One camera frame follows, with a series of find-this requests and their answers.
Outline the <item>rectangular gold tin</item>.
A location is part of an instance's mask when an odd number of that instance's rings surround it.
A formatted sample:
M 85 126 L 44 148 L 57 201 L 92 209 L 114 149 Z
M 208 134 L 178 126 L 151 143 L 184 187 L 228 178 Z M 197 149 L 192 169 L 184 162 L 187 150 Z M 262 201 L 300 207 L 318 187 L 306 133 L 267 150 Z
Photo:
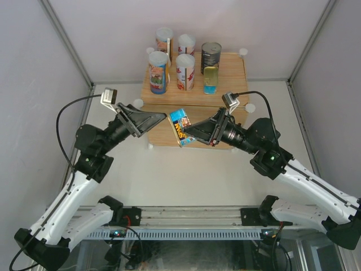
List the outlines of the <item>rectangular gold tin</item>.
M 183 108 L 173 111 L 168 114 L 168 120 L 177 142 L 180 147 L 184 147 L 196 141 L 194 137 L 187 135 L 183 129 L 191 125 L 191 122 Z
M 204 68 L 204 87 L 205 94 L 213 95 L 217 92 L 218 86 L 218 67 L 205 67 Z

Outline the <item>wooden cube shelf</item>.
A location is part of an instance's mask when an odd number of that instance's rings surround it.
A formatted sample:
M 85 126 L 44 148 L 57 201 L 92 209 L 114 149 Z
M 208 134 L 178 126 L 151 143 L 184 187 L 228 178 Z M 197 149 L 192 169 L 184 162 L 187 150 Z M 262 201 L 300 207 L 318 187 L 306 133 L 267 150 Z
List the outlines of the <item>wooden cube shelf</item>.
M 144 102 L 143 111 L 163 112 L 167 115 L 183 108 L 191 124 L 203 121 L 213 116 L 220 107 L 225 107 L 222 95 L 227 92 L 239 93 L 248 91 L 246 67 L 244 59 L 238 53 L 221 53 L 218 86 L 215 94 L 205 94 L 203 91 L 203 75 L 200 72 L 201 53 L 195 53 L 194 87 L 190 91 L 177 87 L 175 62 L 169 68 L 170 84 L 165 94 L 154 94 L 150 90 L 148 67 L 143 80 L 140 98 Z M 232 115 L 236 123 L 245 124 L 248 112 L 245 106 L 249 103 L 249 96 L 238 97 L 240 105 Z M 171 127 L 169 119 L 165 119 L 147 133 L 148 142 L 153 146 L 178 147 L 179 143 Z

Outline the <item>white lid can colourful label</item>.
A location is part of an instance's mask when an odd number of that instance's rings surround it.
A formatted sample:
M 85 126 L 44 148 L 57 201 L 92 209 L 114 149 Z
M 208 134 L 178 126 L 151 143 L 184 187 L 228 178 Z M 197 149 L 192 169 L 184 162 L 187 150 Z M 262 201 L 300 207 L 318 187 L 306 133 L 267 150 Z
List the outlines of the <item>white lid can colourful label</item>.
M 148 57 L 150 90 L 154 94 L 165 94 L 170 82 L 169 57 L 165 52 L 154 51 Z

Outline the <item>dark round tin can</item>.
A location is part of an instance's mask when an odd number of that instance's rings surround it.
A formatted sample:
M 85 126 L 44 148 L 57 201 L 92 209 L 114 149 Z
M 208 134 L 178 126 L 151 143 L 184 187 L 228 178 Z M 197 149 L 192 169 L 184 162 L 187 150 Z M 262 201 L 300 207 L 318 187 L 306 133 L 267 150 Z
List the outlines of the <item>dark round tin can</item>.
M 217 42 L 206 42 L 201 47 L 201 73 L 206 67 L 219 67 L 222 46 Z

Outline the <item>tall can with spoon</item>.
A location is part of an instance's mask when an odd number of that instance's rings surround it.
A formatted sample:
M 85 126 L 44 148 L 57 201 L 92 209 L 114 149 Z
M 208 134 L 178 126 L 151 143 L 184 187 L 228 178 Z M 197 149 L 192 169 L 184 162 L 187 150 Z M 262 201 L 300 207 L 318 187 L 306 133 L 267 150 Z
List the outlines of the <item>tall can with spoon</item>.
M 161 27 L 156 30 L 157 50 L 166 53 L 169 62 L 172 63 L 173 57 L 173 30 L 167 27 Z

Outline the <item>white lid can red label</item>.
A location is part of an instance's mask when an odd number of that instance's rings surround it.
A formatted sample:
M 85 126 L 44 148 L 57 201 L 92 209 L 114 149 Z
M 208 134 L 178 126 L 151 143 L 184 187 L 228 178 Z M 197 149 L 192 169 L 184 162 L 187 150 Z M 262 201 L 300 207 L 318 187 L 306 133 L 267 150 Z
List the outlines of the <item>white lid can red label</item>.
M 178 37 L 178 54 L 194 55 L 196 38 L 190 34 L 182 34 Z

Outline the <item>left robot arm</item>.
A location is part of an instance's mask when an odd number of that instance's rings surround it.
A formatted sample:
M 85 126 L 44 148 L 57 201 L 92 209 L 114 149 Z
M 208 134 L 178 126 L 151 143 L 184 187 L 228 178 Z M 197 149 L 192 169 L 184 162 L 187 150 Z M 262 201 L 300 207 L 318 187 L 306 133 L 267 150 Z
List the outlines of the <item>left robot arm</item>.
M 161 112 L 145 112 L 117 104 L 115 119 L 102 130 L 85 124 L 76 133 L 80 156 L 62 191 L 29 229 L 20 228 L 14 239 L 21 252 L 46 270 L 59 270 L 70 252 L 98 227 L 123 222 L 123 204 L 111 196 L 77 221 L 72 217 L 81 202 L 103 181 L 114 159 L 107 154 L 128 136 L 141 137 L 164 119 Z

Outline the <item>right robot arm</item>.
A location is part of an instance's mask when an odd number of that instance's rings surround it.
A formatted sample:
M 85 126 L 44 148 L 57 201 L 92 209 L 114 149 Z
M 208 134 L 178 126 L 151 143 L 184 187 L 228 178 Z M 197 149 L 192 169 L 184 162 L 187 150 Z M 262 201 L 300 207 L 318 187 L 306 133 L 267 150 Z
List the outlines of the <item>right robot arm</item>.
M 304 167 L 278 145 L 280 133 L 269 118 L 257 119 L 248 129 L 220 108 L 212 117 L 183 128 L 197 141 L 220 142 L 252 154 L 250 164 L 260 175 L 289 185 L 311 200 L 303 206 L 268 195 L 258 208 L 263 226 L 302 225 L 324 233 L 333 243 L 354 250 L 360 240 L 360 199 L 333 187 Z

